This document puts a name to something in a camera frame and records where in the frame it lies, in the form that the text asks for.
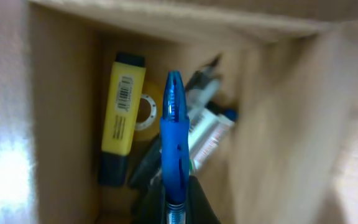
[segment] blue pen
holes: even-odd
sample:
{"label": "blue pen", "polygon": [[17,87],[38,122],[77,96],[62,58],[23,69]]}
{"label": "blue pen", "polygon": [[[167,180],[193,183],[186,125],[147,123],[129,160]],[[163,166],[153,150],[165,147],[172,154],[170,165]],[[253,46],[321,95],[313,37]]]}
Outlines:
{"label": "blue pen", "polygon": [[189,179],[189,146],[185,88],[180,72],[170,71],[165,84],[160,135],[162,182],[165,187],[167,223],[185,223]]}

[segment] white ring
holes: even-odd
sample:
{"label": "white ring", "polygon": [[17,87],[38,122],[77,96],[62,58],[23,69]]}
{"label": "white ring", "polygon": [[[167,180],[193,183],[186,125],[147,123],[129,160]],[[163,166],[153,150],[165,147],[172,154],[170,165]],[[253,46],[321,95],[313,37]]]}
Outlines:
{"label": "white ring", "polygon": [[157,116],[157,105],[155,104],[153,98],[147,94],[142,94],[141,98],[147,100],[147,102],[150,103],[151,110],[149,117],[145,121],[136,122],[135,131],[145,130],[146,128],[150,127],[154,122],[155,117]]}

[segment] yellow highlighter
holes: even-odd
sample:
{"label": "yellow highlighter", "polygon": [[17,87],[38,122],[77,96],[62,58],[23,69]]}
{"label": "yellow highlighter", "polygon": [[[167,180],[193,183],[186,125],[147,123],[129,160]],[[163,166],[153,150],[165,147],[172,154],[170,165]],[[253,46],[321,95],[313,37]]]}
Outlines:
{"label": "yellow highlighter", "polygon": [[146,72],[144,64],[143,57],[119,52],[112,65],[99,170],[101,185],[118,187],[125,182]]}

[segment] barcode label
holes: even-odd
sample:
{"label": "barcode label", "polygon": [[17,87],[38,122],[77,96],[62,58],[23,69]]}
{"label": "barcode label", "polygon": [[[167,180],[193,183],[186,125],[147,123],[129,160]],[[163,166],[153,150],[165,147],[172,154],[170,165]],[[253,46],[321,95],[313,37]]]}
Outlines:
{"label": "barcode label", "polygon": [[128,76],[122,76],[118,84],[116,97],[116,109],[128,112],[131,108],[131,96],[134,80]]}

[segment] tape roll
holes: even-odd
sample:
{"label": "tape roll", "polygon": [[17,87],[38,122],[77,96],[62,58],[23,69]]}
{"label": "tape roll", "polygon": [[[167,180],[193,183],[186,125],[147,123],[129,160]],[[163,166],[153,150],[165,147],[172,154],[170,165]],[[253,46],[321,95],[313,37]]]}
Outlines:
{"label": "tape roll", "polygon": [[134,140],[146,141],[160,132],[163,92],[148,81],[144,81],[137,113]]}

